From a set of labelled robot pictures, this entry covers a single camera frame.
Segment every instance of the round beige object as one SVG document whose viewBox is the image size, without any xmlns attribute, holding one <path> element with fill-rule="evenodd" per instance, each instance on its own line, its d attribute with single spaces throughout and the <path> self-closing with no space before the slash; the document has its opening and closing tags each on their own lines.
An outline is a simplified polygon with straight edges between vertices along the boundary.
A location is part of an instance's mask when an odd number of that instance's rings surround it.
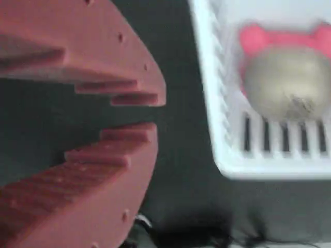
<svg viewBox="0 0 331 248">
<path fill-rule="evenodd" d="M 269 48 L 246 67 L 251 106 L 273 120 L 319 118 L 331 103 L 331 66 L 310 48 Z"/>
</svg>

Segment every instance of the white container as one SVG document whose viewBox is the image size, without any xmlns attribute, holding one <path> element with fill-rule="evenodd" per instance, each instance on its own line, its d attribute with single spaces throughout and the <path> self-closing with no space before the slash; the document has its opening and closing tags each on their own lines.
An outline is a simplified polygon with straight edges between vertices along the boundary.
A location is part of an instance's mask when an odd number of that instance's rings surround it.
<svg viewBox="0 0 331 248">
<path fill-rule="evenodd" d="M 189 4 L 213 155 L 221 173 L 238 179 L 331 178 L 331 113 L 321 122 L 288 122 L 287 129 L 267 120 L 265 131 L 264 120 L 239 87 L 238 65 L 243 52 L 237 37 L 238 28 L 252 21 L 267 28 L 309 32 L 320 21 L 331 23 L 331 1 L 190 0 Z M 250 149 L 245 150 L 246 118 Z M 265 133 L 269 150 L 264 145 Z"/>
</svg>

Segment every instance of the pink object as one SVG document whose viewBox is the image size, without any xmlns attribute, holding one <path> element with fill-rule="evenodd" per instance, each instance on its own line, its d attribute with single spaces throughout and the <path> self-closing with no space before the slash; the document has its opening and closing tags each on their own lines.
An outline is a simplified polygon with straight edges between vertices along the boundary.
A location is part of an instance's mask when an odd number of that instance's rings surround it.
<svg viewBox="0 0 331 248">
<path fill-rule="evenodd" d="M 304 46 L 316 49 L 331 58 L 331 25 L 320 24 L 313 34 L 267 31 L 251 24 L 240 31 L 245 55 L 252 57 L 270 46 Z"/>
<path fill-rule="evenodd" d="M 158 65 L 109 0 L 0 1 L 0 76 L 75 84 L 113 105 L 166 103 Z"/>
<path fill-rule="evenodd" d="M 67 162 L 0 190 L 0 247 L 118 247 L 151 179 L 157 129 L 141 123 L 104 130 Z"/>
</svg>

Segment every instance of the dark background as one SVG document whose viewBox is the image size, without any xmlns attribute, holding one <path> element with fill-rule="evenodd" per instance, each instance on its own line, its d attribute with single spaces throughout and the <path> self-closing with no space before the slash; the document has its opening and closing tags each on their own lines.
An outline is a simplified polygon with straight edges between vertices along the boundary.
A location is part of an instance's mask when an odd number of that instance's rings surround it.
<svg viewBox="0 0 331 248">
<path fill-rule="evenodd" d="M 154 121 L 160 149 L 141 211 L 158 231 L 228 219 L 252 231 L 255 212 L 269 237 L 331 241 L 330 181 L 231 181 L 217 170 L 187 2 L 114 3 L 159 64 L 167 105 L 111 107 L 69 85 L 1 80 L 0 184 L 62 162 L 63 151 L 95 141 L 102 128 Z"/>
</svg>

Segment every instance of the pink ear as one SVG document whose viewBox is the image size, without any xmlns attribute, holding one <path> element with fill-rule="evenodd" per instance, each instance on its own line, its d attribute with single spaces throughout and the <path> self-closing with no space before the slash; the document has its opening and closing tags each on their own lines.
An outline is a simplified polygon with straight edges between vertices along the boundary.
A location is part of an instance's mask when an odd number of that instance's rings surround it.
<svg viewBox="0 0 331 248">
<path fill-rule="evenodd" d="M 326 56 L 331 57 L 331 25 L 327 23 L 318 25 L 314 37 L 316 39 L 317 49 Z"/>
<path fill-rule="evenodd" d="M 266 31 L 257 24 L 244 27 L 239 35 L 240 43 L 248 56 L 254 56 L 269 44 Z"/>
</svg>

